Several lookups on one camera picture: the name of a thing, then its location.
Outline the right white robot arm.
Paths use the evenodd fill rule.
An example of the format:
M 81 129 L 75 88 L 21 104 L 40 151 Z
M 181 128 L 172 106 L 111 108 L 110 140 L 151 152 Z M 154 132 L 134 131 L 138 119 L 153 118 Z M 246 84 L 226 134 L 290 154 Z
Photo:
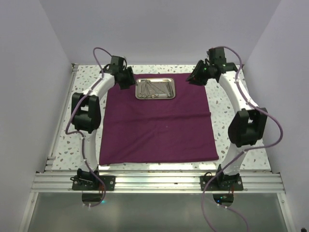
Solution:
M 227 94 L 235 113 L 228 127 L 230 146 L 215 178 L 217 188 L 222 190 L 231 186 L 232 178 L 239 175 L 245 154 L 262 139 L 267 120 L 267 116 L 257 110 L 258 105 L 239 79 L 239 72 L 234 63 L 218 65 L 199 60 L 186 79 L 190 84 L 198 86 L 204 86 L 208 80 L 215 79 Z

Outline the steel instrument tray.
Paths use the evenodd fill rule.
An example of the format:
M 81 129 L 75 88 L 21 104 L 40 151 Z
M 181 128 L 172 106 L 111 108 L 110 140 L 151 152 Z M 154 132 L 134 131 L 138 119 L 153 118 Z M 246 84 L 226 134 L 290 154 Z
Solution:
M 138 100 L 169 100 L 176 97 L 173 78 L 139 78 L 135 87 Z

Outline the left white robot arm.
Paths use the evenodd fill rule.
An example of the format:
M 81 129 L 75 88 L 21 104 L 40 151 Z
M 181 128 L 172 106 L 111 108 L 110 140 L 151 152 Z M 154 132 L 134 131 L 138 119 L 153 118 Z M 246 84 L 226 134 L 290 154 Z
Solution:
M 88 173 L 83 184 L 91 190 L 97 189 L 100 184 L 100 177 L 94 174 L 98 168 L 96 134 L 101 123 L 100 100 L 116 84 L 121 89 L 136 84 L 132 67 L 118 69 L 107 65 L 90 87 L 81 93 L 74 93 L 71 99 L 71 116 L 65 133 L 80 135 L 82 164 L 79 171 Z

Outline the surgical scissors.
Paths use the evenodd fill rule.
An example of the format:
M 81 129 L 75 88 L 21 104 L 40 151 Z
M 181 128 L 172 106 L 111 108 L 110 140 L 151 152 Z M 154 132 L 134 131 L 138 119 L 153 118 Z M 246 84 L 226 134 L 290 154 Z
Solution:
M 148 81 L 144 81 L 141 84 L 140 92 L 138 93 L 138 97 L 143 98 L 143 99 L 151 97 L 151 93 L 149 91 L 149 82 Z

